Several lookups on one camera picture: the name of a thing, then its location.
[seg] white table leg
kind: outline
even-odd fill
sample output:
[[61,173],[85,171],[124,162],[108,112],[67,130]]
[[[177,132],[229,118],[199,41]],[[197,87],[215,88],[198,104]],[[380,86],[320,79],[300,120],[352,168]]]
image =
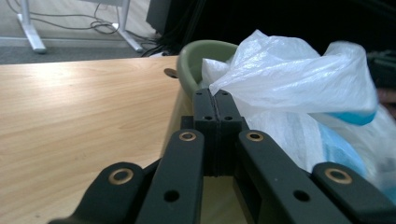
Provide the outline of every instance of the white table leg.
[[30,21],[29,3],[27,0],[21,0],[21,9],[22,14],[18,14],[18,21],[21,23],[21,27],[25,32],[33,51],[36,53],[46,53],[47,49]]
[[130,0],[122,0],[122,9],[121,9],[121,17],[120,24],[113,23],[114,28],[118,28],[118,33],[128,42],[131,47],[136,50],[136,52],[142,52],[142,47],[131,37],[128,32],[125,31],[126,20],[128,18],[129,11],[129,3]]

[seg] screw hole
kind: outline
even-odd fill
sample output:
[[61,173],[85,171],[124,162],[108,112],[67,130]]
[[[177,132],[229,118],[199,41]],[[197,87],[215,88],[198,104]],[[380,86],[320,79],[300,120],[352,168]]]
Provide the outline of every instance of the screw hole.
[[195,133],[181,133],[178,138],[182,141],[192,141],[197,137],[197,135],[195,135]]
[[338,184],[350,184],[352,183],[352,177],[345,171],[329,168],[325,170],[325,175],[332,181]]
[[295,190],[293,192],[293,195],[300,202],[306,203],[306,202],[309,202],[309,200],[310,200],[309,195],[302,190]]
[[176,71],[175,69],[172,69],[172,68],[165,68],[165,69],[163,70],[163,72],[164,72],[167,76],[169,76],[169,77],[171,77],[171,78],[177,78],[177,71]]
[[260,133],[248,133],[247,139],[253,142],[260,142],[264,139],[264,136],[262,136]]
[[163,199],[169,203],[174,203],[175,201],[178,200],[179,197],[180,197],[180,195],[178,194],[178,192],[176,190],[168,190],[163,195]]
[[112,185],[122,185],[130,181],[134,177],[134,172],[128,168],[121,168],[113,171],[108,177],[108,181]]

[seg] green bowl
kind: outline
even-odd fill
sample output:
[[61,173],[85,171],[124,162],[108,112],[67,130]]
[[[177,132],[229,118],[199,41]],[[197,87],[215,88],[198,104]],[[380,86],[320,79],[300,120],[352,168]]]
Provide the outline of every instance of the green bowl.
[[181,50],[177,58],[177,75],[181,88],[190,99],[200,89],[203,58],[226,62],[237,48],[237,45],[218,40],[197,40]]

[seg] black bracket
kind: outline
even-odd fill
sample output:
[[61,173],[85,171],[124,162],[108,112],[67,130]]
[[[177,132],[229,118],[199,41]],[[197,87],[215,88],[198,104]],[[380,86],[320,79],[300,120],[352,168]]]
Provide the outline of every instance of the black bracket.
[[163,157],[120,162],[87,189],[72,216],[50,224],[199,223],[203,176],[230,175],[248,223],[396,223],[396,206],[347,167],[301,170],[266,133],[250,130],[227,91],[193,97]]

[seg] wooden table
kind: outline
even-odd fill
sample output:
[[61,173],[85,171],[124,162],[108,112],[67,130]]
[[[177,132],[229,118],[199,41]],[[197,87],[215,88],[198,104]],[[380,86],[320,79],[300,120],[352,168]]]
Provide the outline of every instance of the wooden table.
[[[180,114],[183,91],[163,72],[176,59],[0,66],[0,223],[67,217],[107,166],[160,158]],[[213,179],[202,223],[241,223],[231,180]]]

